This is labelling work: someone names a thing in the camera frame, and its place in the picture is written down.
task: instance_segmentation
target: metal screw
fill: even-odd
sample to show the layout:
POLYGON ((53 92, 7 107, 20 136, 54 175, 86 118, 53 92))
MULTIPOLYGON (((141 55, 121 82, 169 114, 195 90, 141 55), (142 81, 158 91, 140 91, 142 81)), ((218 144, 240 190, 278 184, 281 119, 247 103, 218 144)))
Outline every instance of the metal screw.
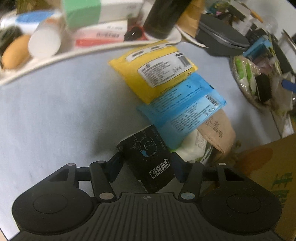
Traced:
POLYGON ((185 200, 191 200, 195 198, 195 195, 192 192, 184 192, 181 194, 181 198, 185 200))
POLYGON ((110 192, 103 192, 100 194, 100 199, 103 199, 103 200, 109 200, 109 199, 112 199, 114 197, 114 194, 113 193, 110 193, 110 192))

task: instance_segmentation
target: yellow package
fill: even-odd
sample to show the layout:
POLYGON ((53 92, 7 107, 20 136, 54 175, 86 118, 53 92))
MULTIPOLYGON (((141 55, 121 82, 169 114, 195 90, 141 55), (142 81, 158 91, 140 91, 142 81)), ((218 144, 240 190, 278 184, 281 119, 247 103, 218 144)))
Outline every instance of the yellow package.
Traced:
POLYGON ((190 60, 165 40, 131 50, 109 63, 146 104, 197 70, 190 60))

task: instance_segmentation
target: light blue table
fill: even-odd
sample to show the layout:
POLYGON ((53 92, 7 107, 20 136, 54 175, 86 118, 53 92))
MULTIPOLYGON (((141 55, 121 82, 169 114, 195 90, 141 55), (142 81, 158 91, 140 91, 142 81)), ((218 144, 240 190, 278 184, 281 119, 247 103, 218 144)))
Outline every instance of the light blue table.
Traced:
MULTIPOLYGON (((257 110, 239 90, 227 58, 189 43, 178 48, 227 101, 224 111, 241 150, 280 138, 271 114, 257 110)), ((7 238, 18 232, 11 214, 18 195, 66 163, 84 167, 108 160, 120 140, 149 125, 136 111, 141 101, 108 65, 127 50, 69 59, 0 87, 0 227, 7 238)), ((90 192, 88 183, 81 186, 90 192)), ((113 188, 142 190, 126 166, 113 188)))

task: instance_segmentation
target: cartoon face print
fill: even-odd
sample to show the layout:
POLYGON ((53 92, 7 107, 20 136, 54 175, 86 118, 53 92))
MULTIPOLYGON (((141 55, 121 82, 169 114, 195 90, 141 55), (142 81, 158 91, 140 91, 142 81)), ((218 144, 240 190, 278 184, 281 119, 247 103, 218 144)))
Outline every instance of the cartoon face print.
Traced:
POLYGON ((156 153, 157 147, 151 137, 143 137, 140 141, 140 152, 143 156, 148 157, 156 153))

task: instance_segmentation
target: black pouch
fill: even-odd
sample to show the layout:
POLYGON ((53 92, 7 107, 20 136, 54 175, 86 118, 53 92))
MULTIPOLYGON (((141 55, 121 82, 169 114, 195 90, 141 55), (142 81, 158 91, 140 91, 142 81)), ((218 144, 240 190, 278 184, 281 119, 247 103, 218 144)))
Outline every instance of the black pouch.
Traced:
POLYGON ((249 47, 245 36, 209 14, 202 14, 195 39, 213 56, 237 56, 249 47))
POLYGON ((175 177, 170 166, 171 153, 154 125, 121 141, 117 149, 150 193, 159 191, 175 177))

